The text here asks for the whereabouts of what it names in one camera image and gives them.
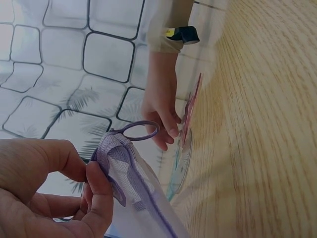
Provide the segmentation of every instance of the pink card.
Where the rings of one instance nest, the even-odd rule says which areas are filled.
[[[186,140],[186,137],[187,137],[190,120],[191,120],[191,117],[193,115],[193,109],[194,109],[196,97],[197,97],[197,95],[199,93],[200,86],[201,86],[201,83],[202,83],[202,79],[203,79],[203,75],[202,75],[202,73],[200,73],[198,81],[197,81],[193,91],[190,93],[189,100],[188,100],[188,102],[186,104],[186,107],[185,107],[185,115],[184,115],[184,118],[183,118],[183,129],[182,129],[182,132],[181,132],[181,143],[180,143],[180,146],[184,146],[184,144],[185,144],[185,140]]]

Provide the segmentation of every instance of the sleeve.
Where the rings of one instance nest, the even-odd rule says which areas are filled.
[[[182,41],[174,41],[165,36],[168,28],[188,26],[194,0],[159,0],[157,10],[150,21],[147,41],[150,51],[179,53]]]

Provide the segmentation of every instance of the wrist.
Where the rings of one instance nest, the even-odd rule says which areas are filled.
[[[149,70],[175,70],[178,53],[150,52]]]

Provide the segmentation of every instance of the purple mesh bag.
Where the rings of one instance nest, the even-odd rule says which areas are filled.
[[[189,237],[154,172],[130,139],[119,131],[107,132],[91,161],[99,163],[112,185],[112,224],[122,238]]]

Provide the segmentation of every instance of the wooden table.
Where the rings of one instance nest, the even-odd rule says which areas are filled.
[[[317,237],[317,0],[217,14],[172,205],[194,238]]]

